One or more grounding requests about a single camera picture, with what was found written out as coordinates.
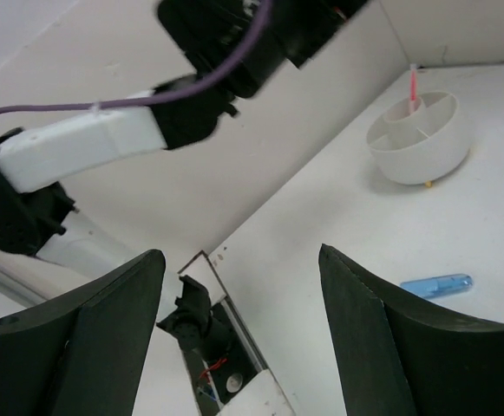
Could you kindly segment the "red and white pen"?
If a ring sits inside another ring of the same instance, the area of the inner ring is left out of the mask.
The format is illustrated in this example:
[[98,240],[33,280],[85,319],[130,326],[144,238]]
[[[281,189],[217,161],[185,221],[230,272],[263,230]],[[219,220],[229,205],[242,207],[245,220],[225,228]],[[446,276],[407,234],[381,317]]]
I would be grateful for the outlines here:
[[417,69],[415,63],[409,65],[409,114],[417,110]]

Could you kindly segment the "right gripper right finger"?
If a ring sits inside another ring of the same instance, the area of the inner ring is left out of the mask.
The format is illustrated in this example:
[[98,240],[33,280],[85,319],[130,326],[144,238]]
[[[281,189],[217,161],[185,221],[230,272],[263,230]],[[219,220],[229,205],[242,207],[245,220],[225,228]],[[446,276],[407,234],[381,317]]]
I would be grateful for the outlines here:
[[456,312],[318,255],[349,415],[504,415],[504,323]]

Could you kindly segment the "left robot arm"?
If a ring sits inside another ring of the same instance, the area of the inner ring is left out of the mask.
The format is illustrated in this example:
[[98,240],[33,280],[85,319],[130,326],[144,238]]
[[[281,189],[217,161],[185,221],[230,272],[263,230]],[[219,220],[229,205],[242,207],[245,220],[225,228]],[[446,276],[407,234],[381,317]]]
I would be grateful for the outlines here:
[[208,139],[234,103],[290,62],[301,67],[362,1],[161,1],[156,16],[193,72],[126,99],[55,104],[70,117],[0,136],[0,251],[87,277],[133,252],[83,215],[61,180],[117,160]]

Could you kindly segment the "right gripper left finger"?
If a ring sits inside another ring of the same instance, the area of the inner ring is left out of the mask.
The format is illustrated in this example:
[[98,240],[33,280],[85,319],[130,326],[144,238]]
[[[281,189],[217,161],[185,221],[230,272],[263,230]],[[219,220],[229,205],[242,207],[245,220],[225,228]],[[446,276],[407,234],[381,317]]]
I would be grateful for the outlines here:
[[149,250],[0,318],[0,415],[132,414],[165,270]]

